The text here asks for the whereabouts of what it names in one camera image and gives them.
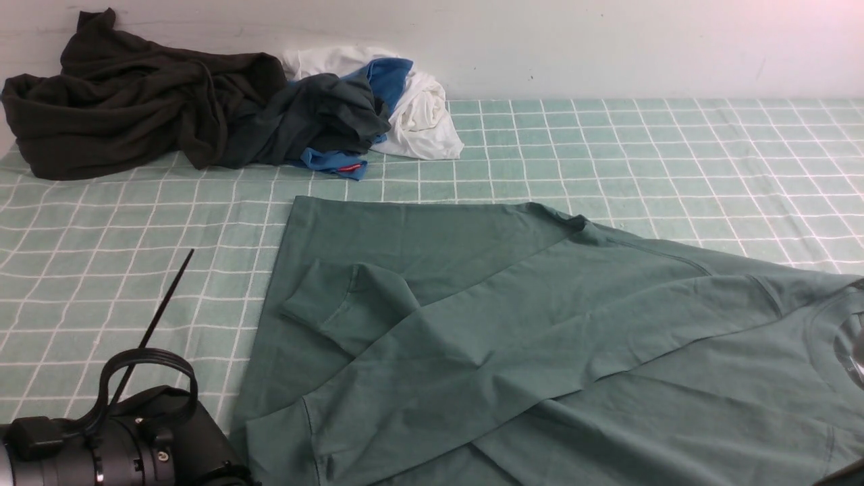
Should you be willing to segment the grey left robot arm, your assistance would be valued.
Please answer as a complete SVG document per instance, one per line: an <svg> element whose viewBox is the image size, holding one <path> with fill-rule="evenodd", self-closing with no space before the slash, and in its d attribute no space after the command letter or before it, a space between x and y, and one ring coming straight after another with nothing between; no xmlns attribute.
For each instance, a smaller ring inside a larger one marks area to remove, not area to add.
<svg viewBox="0 0 864 486"><path fill-rule="evenodd" d="M2 426L3 485L253 485L188 391L161 385L111 406L94 433L44 416Z"/></svg>

